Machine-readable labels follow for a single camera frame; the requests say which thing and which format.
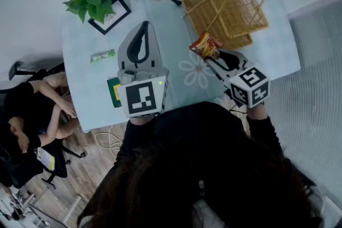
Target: picture frame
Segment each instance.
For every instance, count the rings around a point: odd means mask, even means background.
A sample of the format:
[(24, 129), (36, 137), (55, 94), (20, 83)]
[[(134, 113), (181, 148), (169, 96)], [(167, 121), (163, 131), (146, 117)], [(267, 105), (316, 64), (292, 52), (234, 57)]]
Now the picture frame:
[(90, 23), (94, 28), (96, 28), (100, 33), (106, 35), (112, 28), (114, 28), (122, 19), (131, 13), (130, 8), (123, 0), (112, 0), (112, 7), (115, 14), (106, 15), (105, 23), (102, 24), (90, 18), (88, 23)]

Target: white cable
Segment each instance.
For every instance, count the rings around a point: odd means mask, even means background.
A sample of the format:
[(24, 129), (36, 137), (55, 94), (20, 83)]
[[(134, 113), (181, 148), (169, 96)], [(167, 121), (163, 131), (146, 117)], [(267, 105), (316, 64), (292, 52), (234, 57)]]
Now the white cable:
[[(121, 144), (122, 144), (122, 141), (117, 137), (117, 136), (114, 136), (113, 134), (111, 134), (111, 130), (112, 130), (112, 127), (113, 125), (111, 126), (111, 128), (109, 128), (109, 131), (108, 133), (105, 133), (105, 132), (99, 132), (99, 133), (96, 133), (95, 136), (94, 136), (94, 139), (95, 139), (95, 142), (96, 144), (103, 148), (103, 149), (108, 149), (111, 151), (112, 155), (114, 156), (114, 158), (116, 158), (116, 156), (113, 154), (113, 150), (116, 150), (116, 151), (119, 151), (120, 150), (120, 147), (121, 147)], [(107, 134), (108, 135), (108, 142), (109, 142), (109, 147), (105, 147), (105, 146), (102, 146), (101, 144), (98, 143), (96, 137), (98, 135), (101, 135), (101, 134)], [(111, 144), (111, 137), (114, 137), (115, 139), (117, 139), (117, 142), (114, 143), (114, 144)]]

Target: black frame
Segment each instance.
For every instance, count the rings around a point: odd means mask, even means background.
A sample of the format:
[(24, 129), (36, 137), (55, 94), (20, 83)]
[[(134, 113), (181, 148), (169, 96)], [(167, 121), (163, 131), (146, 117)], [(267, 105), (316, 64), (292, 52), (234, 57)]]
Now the black frame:
[(119, 1), (120, 4), (125, 8), (126, 13), (121, 16), (117, 21), (115, 21), (113, 24), (111, 24), (107, 30), (102, 29), (99, 25), (95, 23), (95, 20), (93, 18), (90, 18), (88, 20), (88, 23), (91, 24), (94, 28), (96, 28), (100, 33), (103, 35), (107, 34), (112, 28), (115, 27), (116, 24), (118, 24), (122, 19), (124, 19), (127, 15), (129, 15), (132, 11), (130, 8), (127, 6), (127, 4), (123, 0), (112, 0), (112, 5), (116, 2)]

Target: black shirt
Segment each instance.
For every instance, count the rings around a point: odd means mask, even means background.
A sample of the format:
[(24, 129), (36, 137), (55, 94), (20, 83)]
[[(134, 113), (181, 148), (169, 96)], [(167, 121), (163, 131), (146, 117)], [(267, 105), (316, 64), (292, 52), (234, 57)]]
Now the black shirt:
[(34, 93), (28, 82), (21, 83), (7, 94), (4, 103), (5, 121), (13, 117), (24, 120), (23, 132), (29, 138), (28, 150), (41, 146), (38, 135), (47, 130), (54, 104), (41, 93)]
[[(248, 119), (248, 123), (254, 139), (263, 142), (274, 154), (282, 154), (282, 148), (269, 117), (261, 121)], [(227, 166), (228, 170), (234, 167), (236, 159), (243, 161), (243, 158), (247, 158), (245, 155), (248, 153), (246, 144), (248, 141), (247, 136), (243, 134), (242, 122), (238, 117), (217, 104), (207, 102), (161, 114), (142, 126), (128, 122), (114, 167), (103, 179), (78, 221), (80, 222), (84, 216), (94, 215), (94, 208), (104, 191), (106, 182), (114, 175), (121, 160), (134, 156), (137, 148), (159, 145), (165, 151), (171, 151), (175, 145), (181, 144), (182, 149), (185, 150), (183, 156), (191, 153), (192, 155), (210, 153), (211, 157), (215, 157), (215, 154), (224, 154), (227, 162), (231, 162), (231, 166)], [(200, 168), (207, 169), (208, 172), (212, 170), (211, 176), (215, 176), (212, 162), (203, 162)]]

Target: wicker basket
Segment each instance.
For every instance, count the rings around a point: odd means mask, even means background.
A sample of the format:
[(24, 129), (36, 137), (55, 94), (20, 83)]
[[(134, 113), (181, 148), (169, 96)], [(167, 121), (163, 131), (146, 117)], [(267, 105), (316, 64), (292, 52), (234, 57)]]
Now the wicker basket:
[(252, 44), (250, 33), (268, 27), (257, 0), (183, 0), (198, 35), (209, 32), (227, 49)]
[(219, 20), (230, 38), (268, 28), (261, 9), (265, 0), (210, 0), (219, 12)]
[[(203, 1), (204, 0), (182, 0), (186, 12)], [(212, 24), (212, 27), (208, 29), (208, 26), (214, 20), (215, 15), (216, 11), (209, 0), (205, 1), (198, 9), (194, 9), (190, 12), (189, 19), (198, 36), (204, 32), (209, 32), (220, 40), (225, 48), (230, 50), (239, 49), (243, 46), (252, 44), (252, 38), (249, 34), (241, 35), (236, 38), (229, 38), (218, 20), (216, 20), (215, 23)]]

